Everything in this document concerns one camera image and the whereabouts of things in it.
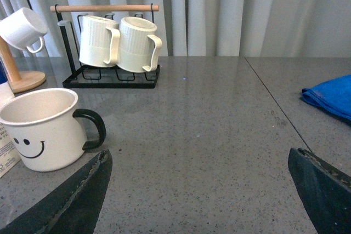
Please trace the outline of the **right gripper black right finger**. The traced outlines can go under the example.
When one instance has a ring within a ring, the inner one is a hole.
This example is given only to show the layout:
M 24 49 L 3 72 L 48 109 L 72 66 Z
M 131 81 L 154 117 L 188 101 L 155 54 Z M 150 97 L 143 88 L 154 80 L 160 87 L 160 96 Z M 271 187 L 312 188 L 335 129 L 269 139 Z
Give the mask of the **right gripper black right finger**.
M 302 149 L 290 149 L 288 169 L 317 233 L 350 233 L 350 176 Z

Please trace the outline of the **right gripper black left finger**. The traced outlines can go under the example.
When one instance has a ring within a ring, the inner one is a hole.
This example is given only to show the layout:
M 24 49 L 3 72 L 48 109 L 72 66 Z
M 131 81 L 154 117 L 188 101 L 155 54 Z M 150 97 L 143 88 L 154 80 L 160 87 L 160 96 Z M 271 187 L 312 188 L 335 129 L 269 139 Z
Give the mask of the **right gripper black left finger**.
M 112 172 L 112 155 L 102 150 L 1 233 L 93 233 Z

